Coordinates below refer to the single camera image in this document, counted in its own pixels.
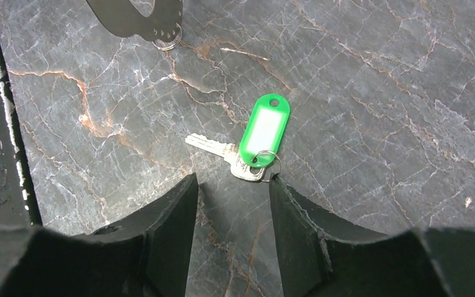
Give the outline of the green tag key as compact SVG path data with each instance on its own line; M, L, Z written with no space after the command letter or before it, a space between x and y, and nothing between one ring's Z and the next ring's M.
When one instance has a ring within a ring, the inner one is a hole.
M218 155L229 164L231 174L250 182L263 181L266 169L275 161L291 108L286 98L270 93L261 96L250 114L239 144L227 144L192 133L185 143Z

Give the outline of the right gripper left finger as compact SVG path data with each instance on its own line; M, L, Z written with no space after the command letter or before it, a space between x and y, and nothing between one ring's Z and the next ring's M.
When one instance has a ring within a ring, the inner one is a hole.
M184 296L198 194L190 174L89 235L0 226L0 296Z

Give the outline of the large metal keyring plate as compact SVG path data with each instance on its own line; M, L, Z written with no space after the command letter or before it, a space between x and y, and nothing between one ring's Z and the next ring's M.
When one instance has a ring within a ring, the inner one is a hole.
M181 33L181 0L155 0L148 16L129 0L88 0L87 4L105 29L117 37L139 35L146 41L171 42Z

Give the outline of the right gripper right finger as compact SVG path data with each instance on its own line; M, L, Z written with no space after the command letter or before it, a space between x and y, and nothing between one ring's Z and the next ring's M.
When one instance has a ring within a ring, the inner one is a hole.
M329 212L277 174L269 197L285 296L475 296L475 227L386 235Z

